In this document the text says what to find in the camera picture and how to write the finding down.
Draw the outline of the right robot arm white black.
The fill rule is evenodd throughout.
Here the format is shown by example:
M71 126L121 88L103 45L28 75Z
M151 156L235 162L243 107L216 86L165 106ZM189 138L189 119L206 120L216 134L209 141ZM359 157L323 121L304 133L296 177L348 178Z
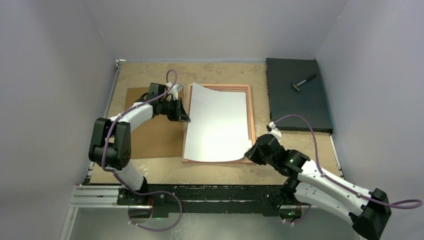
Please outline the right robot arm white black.
M295 149L285 149L272 134L260 136L244 156L258 165L270 165L287 177L280 196L288 204L295 201L316 206L347 223L367 240L379 240L392 215L387 194L350 183Z

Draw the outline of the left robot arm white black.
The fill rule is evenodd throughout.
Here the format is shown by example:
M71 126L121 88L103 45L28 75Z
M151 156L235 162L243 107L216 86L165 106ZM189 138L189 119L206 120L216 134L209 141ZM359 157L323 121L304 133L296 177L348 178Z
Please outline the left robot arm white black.
M181 84L151 83L147 92L122 113L110 118L97 118L91 135L88 158L105 172L111 173L130 191L129 197L138 205L149 199L146 178L130 165L131 133L158 115L172 122L189 122L179 93Z

